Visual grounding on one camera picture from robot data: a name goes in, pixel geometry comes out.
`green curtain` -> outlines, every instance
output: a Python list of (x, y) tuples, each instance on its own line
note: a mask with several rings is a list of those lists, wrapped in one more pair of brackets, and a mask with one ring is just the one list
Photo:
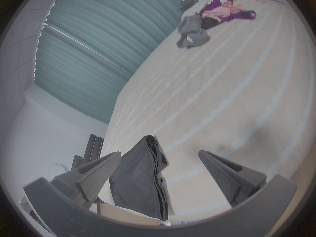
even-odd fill
[(177, 27), (182, 0), (57, 0), (36, 53), (35, 83), (109, 123), (116, 98)]

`folded gray cloth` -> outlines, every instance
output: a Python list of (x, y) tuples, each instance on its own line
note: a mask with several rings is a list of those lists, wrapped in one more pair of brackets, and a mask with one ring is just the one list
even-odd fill
[(122, 156), (121, 163), (110, 177), (115, 206), (167, 220), (168, 203), (162, 178), (156, 177), (165, 166), (166, 158), (155, 137), (142, 138)]
[(199, 15), (188, 16), (180, 21), (178, 32), (181, 34), (181, 37), (177, 42), (177, 46), (179, 48), (190, 48), (206, 43), (209, 37), (206, 30), (201, 28), (201, 24), (202, 19)]

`curtain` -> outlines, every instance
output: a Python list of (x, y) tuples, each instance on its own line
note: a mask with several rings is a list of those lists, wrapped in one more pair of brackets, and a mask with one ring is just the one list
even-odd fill
[(109, 123), (116, 98), (177, 27), (182, 0), (57, 0), (39, 39), (35, 83)]

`gray fabric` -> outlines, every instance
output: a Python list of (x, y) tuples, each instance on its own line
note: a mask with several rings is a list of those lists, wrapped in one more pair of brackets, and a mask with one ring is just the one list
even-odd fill
[(142, 138), (122, 156), (110, 177), (115, 206), (167, 220), (168, 202), (162, 178), (156, 176), (165, 166), (167, 161), (158, 148), (158, 141), (151, 135)]
[(199, 15), (193, 15), (185, 17), (179, 22), (178, 32), (181, 34), (180, 39), (177, 42), (179, 48), (190, 48), (194, 46), (203, 45), (209, 39), (207, 32), (201, 28), (202, 19)]

